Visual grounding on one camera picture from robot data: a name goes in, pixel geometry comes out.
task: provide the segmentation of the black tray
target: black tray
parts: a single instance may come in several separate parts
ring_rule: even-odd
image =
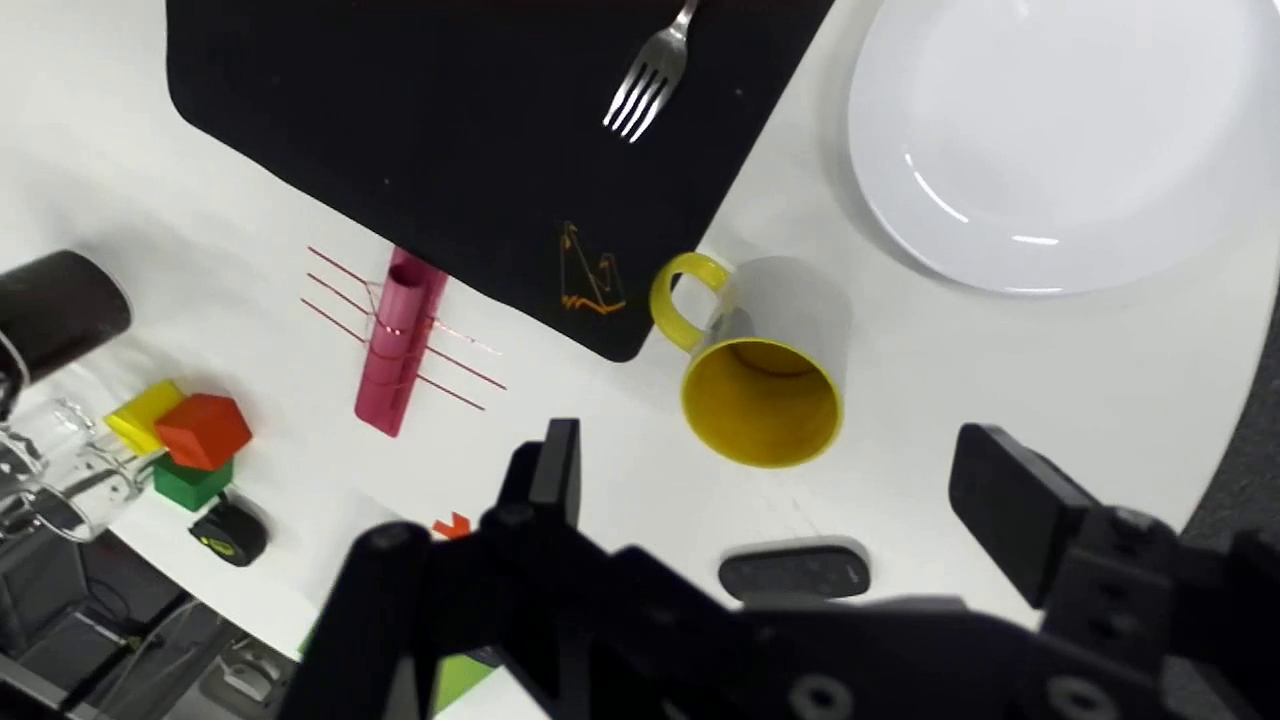
[[[694,247],[830,0],[704,0],[640,143],[602,129],[669,0],[170,0],[176,106],[609,358]]]

